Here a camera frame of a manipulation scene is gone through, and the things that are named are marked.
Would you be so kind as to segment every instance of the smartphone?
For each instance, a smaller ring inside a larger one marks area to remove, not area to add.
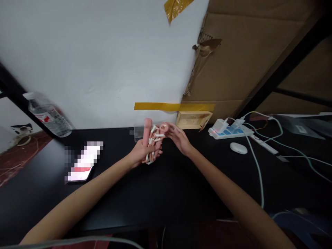
[[[83,182],[87,180],[92,167],[97,163],[103,150],[103,142],[87,142],[81,154],[77,155],[73,163],[69,164],[65,183]]]

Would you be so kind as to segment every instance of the black desk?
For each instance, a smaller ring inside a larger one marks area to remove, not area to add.
[[[332,116],[321,116],[321,117],[308,117],[315,119],[322,119],[325,121],[332,120]],[[255,127],[262,127],[265,124],[265,121],[255,122]],[[332,164],[332,139],[326,137],[326,140],[317,139],[313,137],[308,137],[299,134],[293,134],[286,129],[283,129],[284,134],[275,140],[285,144],[287,146],[296,148],[304,153],[308,157],[316,158],[323,162],[327,162]],[[267,128],[263,130],[259,130],[259,133],[266,137],[274,137],[280,134],[280,129],[276,121],[269,120],[269,124]],[[278,155],[283,156],[302,156],[299,152],[282,146],[274,141],[268,141],[268,145],[275,148],[279,151]],[[293,169],[301,176],[310,178],[315,185],[321,185],[321,187],[325,187],[327,190],[332,190],[332,184],[328,181],[324,180],[322,177],[313,172],[310,168],[308,161],[305,158],[287,158],[292,163]],[[322,175],[332,180],[332,167],[323,163],[320,163],[315,160],[311,160],[312,166]]]
[[[132,128],[76,130],[51,141],[20,173],[0,188],[0,244],[18,243],[53,207],[82,184],[64,185],[64,146],[79,148],[84,141],[104,141],[104,153],[93,168],[96,177],[134,147]],[[261,203],[258,171],[251,153],[240,155],[229,148],[246,138],[215,140],[208,134],[187,130],[191,143],[215,166]],[[332,207],[324,187],[282,163],[252,142],[260,163],[265,210]],[[164,226],[176,223],[226,219],[231,213],[192,162],[171,140],[163,142],[163,155],[151,165],[129,172],[69,232],[67,237]]]

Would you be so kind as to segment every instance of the wooden box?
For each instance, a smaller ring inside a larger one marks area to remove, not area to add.
[[[209,111],[179,111],[176,125],[182,130],[201,129],[203,130],[211,118]]]

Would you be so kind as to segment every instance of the clear plastic container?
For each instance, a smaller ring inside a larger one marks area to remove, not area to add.
[[[72,133],[69,122],[47,99],[37,96],[37,94],[33,92],[24,93],[23,96],[29,100],[29,111],[54,135],[67,137]]]
[[[134,126],[134,141],[137,142],[143,139],[144,126]]]

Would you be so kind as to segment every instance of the black metal frame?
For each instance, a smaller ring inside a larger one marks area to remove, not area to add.
[[[0,99],[9,98],[18,108],[20,108],[29,118],[31,118],[39,127],[41,127],[52,138],[56,136],[50,132],[49,129],[43,125],[30,111],[29,102],[23,97],[26,93],[23,87],[14,79],[14,77],[7,71],[7,69],[0,63]]]
[[[247,105],[241,110],[237,118],[256,110],[259,105],[272,93],[278,92],[295,98],[307,100],[313,103],[332,107],[332,101],[301,94],[293,91],[278,88],[278,85],[293,71],[294,68],[326,37],[332,34],[330,22],[331,16],[327,13],[311,28],[301,42],[281,63],[277,70],[271,75],[266,83],[251,98]]]

